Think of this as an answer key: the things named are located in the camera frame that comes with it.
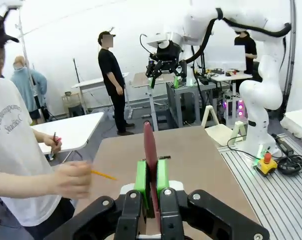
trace person in blue shirt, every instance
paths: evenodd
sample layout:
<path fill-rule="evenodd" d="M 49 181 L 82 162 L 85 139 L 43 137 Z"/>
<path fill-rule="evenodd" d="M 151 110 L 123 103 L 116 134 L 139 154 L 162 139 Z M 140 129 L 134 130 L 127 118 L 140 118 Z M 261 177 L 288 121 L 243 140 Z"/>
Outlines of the person in blue shirt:
<path fill-rule="evenodd" d="M 38 124 L 38 120 L 41 118 L 41 116 L 36 106 L 24 57 L 16 57 L 13 66 L 15 71 L 11 80 L 21 93 L 32 120 L 35 122 L 35 124 Z M 45 94 L 47 92 L 47 79 L 38 71 L 33 69 L 30 71 L 33 78 L 33 84 L 37 88 L 40 106 L 43 109 L 45 105 Z"/>

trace man in black clothing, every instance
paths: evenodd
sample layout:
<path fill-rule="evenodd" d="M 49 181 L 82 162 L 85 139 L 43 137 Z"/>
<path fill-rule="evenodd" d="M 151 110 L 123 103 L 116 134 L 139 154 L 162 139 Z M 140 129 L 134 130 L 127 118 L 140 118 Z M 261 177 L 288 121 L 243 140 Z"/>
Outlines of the man in black clothing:
<path fill-rule="evenodd" d="M 126 131 L 126 128 L 133 128 L 135 125 L 129 124 L 124 119 L 125 111 L 125 82 L 119 67 L 119 64 L 109 51 L 113 47 L 113 37 L 109 32 L 100 33 L 98 42 L 102 46 L 99 52 L 99 65 L 102 71 L 104 84 L 107 93 L 112 99 L 114 106 L 114 118 L 117 127 L 117 134 L 120 136 L 132 135 L 133 133 Z"/>
<path fill-rule="evenodd" d="M 247 31 L 235 32 L 239 36 L 235 38 L 234 45 L 245 47 L 246 74 L 253 73 L 253 59 L 257 58 L 255 41 L 250 37 Z M 241 83 L 245 80 L 236 81 L 236 92 L 239 92 Z"/>

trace white chair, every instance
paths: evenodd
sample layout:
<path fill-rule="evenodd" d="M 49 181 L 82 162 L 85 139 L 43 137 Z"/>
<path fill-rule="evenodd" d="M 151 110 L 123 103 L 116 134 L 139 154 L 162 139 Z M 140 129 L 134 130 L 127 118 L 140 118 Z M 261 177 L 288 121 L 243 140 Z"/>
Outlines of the white chair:
<path fill-rule="evenodd" d="M 209 113 L 212 114 L 215 125 L 211 126 L 209 128 L 208 127 L 205 128 Z M 233 130 L 229 129 L 226 125 L 219 123 L 217 116 L 215 114 L 215 111 L 213 109 L 213 106 L 210 106 L 210 105 L 206 106 L 201 125 L 205 128 L 207 134 L 216 142 L 217 147 L 227 146 L 227 142 L 236 136 L 238 138 L 235 138 L 229 142 L 230 146 L 234 145 L 234 143 L 237 141 L 239 142 L 239 141 L 245 140 L 245 137 L 241 137 L 241 136 L 246 135 L 244 123 L 241 121 L 238 121 L 235 123 Z"/>

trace black shoe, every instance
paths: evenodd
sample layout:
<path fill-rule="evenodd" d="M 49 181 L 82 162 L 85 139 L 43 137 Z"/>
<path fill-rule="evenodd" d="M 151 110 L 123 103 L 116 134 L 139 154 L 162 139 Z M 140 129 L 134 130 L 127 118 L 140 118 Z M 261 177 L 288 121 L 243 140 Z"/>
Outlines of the black shoe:
<path fill-rule="evenodd" d="M 134 135 L 134 133 L 131 133 L 130 131 L 124 131 L 122 133 L 117 132 L 117 135 L 119 135 L 119 136 L 129 136 L 129 135 Z"/>
<path fill-rule="evenodd" d="M 131 124 L 131 123 L 126 123 L 125 124 L 125 127 L 127 128 L 127 129 L 130 129 L 130 128 L 135 128 L 135 124 Z"/>

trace person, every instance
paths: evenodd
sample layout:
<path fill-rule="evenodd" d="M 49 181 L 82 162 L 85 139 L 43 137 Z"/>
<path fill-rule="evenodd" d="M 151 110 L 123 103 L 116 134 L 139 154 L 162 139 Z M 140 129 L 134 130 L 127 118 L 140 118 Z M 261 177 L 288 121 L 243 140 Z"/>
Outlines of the person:
<path fill-rule="evenodd" d="M 18 56 L 15 58 L 14 64 L 14 74 L 11 78 L 11 81 L 15 84 L 17 89 L 20 91 L 22 98 L 26 104 L 26 107 L 30 113 L 31 119 L 35 124 L 40 123 L 39 119 L 41 118 L 38 106 L 36 105 L 32 86 L 30 83 L 29 72 L 26 67 L 26 61 L 23 56 Z M 38 71 L 30 69 L 30 74 L 32 76 L 32 81 L 35 87 L 37 88 L 37 94 L 39 99 L 39 104 L 42 109 L 43 114 L 46 113 L 45 105 L 45 94 L 47 92 L 47 80 L 40 74 Z M 44 118 L 48 120 L 49 115 L 44 115 Z"/>
<path fill-rule="evenodd" d="M 7 41 L 18 39 L 5 33 L 0 16 L 0 77 Z M 89 195 L 91 166 L 68 162 L 53 171 L 38 143 L 55 153 L 62 143 L 58 137 L 33 130 L 31 122 L 16 86 L 0 78 L 0 197 L 34 239 L 42 240 L 72 217 L 69 199 Z"/>
<path fill-rule="evenodd" d="M 247 31 L 235 32 L 239 36 L 235 38 L 234 45 L 245 47 L 245 61 L 246 61 L 246 74 L 253 73 L 253 60 L 257 58 L 255 41 L 250 37 Z M 242 82 L 245 80 L 236 81 L 236 92 L 239 92 L 239 88 Z"/>
<path fill-rule="evenodd" d="M 133 123 L 127 123 L 124 119 L 125 82 L 115 56 L 109 51 L 109 48 L 113 47 L 113 37 L 114 36 L 107 31 L 100 33 L 98 42 L 102 46 L 102 49 L 99 52 L 98 59 L 107 93 L 113 102 L 114 119 L 118 130 L 117 134 L 127 136 L 133 133 L 126 131 L 126 129 L 133 128 L 135 125 Z"/>

